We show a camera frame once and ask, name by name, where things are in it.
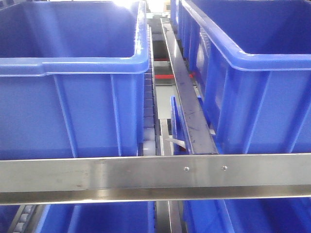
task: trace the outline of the shelving rack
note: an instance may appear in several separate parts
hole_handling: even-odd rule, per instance
[[[218,155],[170,22],[162,19],[162,28],[191,154],[172,156],[160,119],[154,156],[0,161],[0,203],[23,204],[12,225],[26,207],[36,216],[45,203],[155,200],[168,211],[170,232],[179,233],[178,200],[311,196],[311,153]]]

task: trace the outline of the red component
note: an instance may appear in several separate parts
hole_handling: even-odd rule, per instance
[[[173,74],[156,74],[155,75],[156,79],[173,79],[174,75]]]
[[[155,62],[168,62],[168,58],[155,58]]]

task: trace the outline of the stainless steel bar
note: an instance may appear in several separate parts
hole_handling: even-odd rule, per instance
[[[156,202],[156,232],[157,233],[171,233],[169,202]]]
[[[273,185],[202,188],[136,188],[58,192],[1,193],[1,205],[96,203],[154,200],[205,200],[310,197],[311,185]]]
[[[168,204],[169,204],[171,233],[182,233],[178,201],[169,200]]]
[[[310,170],[310,153],[0,161],[0,203],[311,196]]]
[[[161,19],[167,50],[175,76],[178,92],[177,102],[180,104],[185,121],[187,142],[192,154],[217,154],[217,149],[205,120],[202,108],[193,89],[189,72],[176,41],[169,20]]]
[[[170,138],[167,119],[160,119],[161,127],[161,155],[172,155],[171,143],[167,139]]]

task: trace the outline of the plastic crate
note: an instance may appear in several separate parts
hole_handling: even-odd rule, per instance
[[[309,233],[309,198],[184,202],[189,233]]]
[[[144,2],[22,2],[0,21],[0,159],[137,154]]]
[[[182,3],[200,26],[190,60],[223,152],[310,152],[311,3]]]
[[[177,18],[176,18],[176,12],[178,8],[179,0],[171,0],[171,21],[173,28],[176,30],[178,28]]]
[[[154,202],[48,205],[35,233],[154,233]]]
[[[6,233],[18,211],[18,205],[0,206],[0,233]]]

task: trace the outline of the blue plastic crate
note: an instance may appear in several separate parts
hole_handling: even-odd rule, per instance
[[[0,206],[0,233],[6,233],[18,211],[18,205]]]
[[[48,205],[35,233],[154,233],[154,202]]]
[[[309,233],[310,199],[185,201],[184,220],[189,233]]]
[[[171,21],[173,28],[176,30],[178,28],[177,22],[177,9],[178,9],[179,0],[171,0]]]
[[[310,152],[311,3],[182,4],[200,26],[190,60],[223,152]]]
[[[137,154],[145,3],[22,2],[0,21],[0,159]]]

